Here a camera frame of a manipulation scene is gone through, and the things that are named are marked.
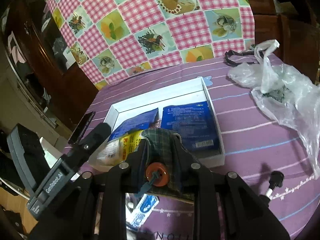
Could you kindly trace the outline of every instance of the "blue package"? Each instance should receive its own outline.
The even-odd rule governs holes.
[[[164,107],[161,128],[180,134],[190,152],[219,148],[214,118],[206,101]]]
[[[149,125],[156,121],[158,112],[159,110],[156,108],[123,121],[122,124],[111,133],[108,141],[119,138],[129,131],[148,129]]]

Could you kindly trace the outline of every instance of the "striped tablecloth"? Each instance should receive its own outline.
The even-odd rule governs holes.
[[[275,55],[271,63],[281,64]],[[237,62],[252,62],[252,57],[233,56]],[[86,134],[103,122],[110,106],[124,99],[202,76],[218,115],[225,146],[225,165],[213,171],[237,172],[258,194],[268,188],[272,170],[280,170],[285,179],[282,188],[272,195],[270,209],[281,221],[292,239],[303,229],[314,213],[320,196],[320,179],[314,180],[307,153],[297,132],[279,126],[256,107],[250,89],[236,85],[227,77],[230,67],[224,59],[214,58],[159,69],[129,78],[100,91],[87,112],[96,115]],[[92,170],[84,165],[81,171]],[[191,239],[193,206],[168,198],[160,203],[141,230],[153,239]]]

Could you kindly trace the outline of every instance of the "orange button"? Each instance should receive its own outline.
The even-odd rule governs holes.
[[[151,163],[146,170],[146,176],[148,181],[152,179],[153,172],[159,172],[160,177],[155,179],[153,185],[156,187],[162,187],[168,184],[169,182],[169,173],[167,167],[162,163]]]

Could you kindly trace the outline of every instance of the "white cable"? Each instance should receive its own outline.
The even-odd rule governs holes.
[[[27,200],[30,199],[29,197],[27,197],[26,195],[24,195],[23,193],[21,193],[20,191],[16,190],[16,189],[15,189],[14,187],[12,187],[11,185],[9,185],[7,182],[5,182],[4,179],[2,179],[1,177],[0,177],[0,180],[1,180],[4,184],[6,184],[10,189],[12,189],[15,193],[18,193],[20,196],[24,197],[24,198],[27,199]]]

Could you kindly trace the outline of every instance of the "white box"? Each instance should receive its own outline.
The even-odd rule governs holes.
[[[210,157],[198,157],[199,161],[208,168],[224,165],[225,151],[218,123],[217,115],[212,105],[207,86],[202,77],[180,82],[174,85],[153,90],[139,96],[135,96],[113,104],[104,120],[114,131],[123,121],[135,117],[138,114],[159,109],[159,118],[162,118],[163,108],[170,105],[185,105],[207,101],[208,106],[216,122],[219,136],[220,149],[204,151]],[[98,165],[94,153],[89,158],[89,164],[99,171],[108,171],[110,167]]]

